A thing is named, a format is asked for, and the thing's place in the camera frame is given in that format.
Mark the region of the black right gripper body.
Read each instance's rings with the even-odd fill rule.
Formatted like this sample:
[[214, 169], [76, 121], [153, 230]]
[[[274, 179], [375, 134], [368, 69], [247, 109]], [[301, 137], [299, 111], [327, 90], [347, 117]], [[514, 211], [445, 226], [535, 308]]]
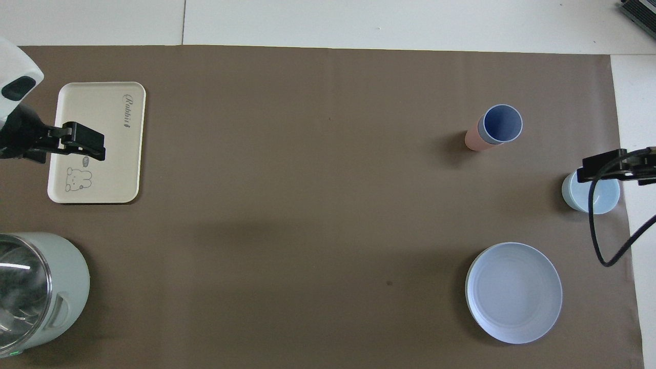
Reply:
[[639, 186], [655, 184], [655, 147], [628, 152], [626, 159], [629, 167], [627, 180], [637, 181]]

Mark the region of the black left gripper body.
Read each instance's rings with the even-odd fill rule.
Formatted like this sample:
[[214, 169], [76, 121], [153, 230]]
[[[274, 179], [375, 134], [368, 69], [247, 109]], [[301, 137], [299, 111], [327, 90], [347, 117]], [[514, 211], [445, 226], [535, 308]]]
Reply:
[[46, 152], [35, 150], [51, 128], [27, 105], [19, 105], [7, 117], [1, 130], [1, 159], [28, 159], [46, 163]]

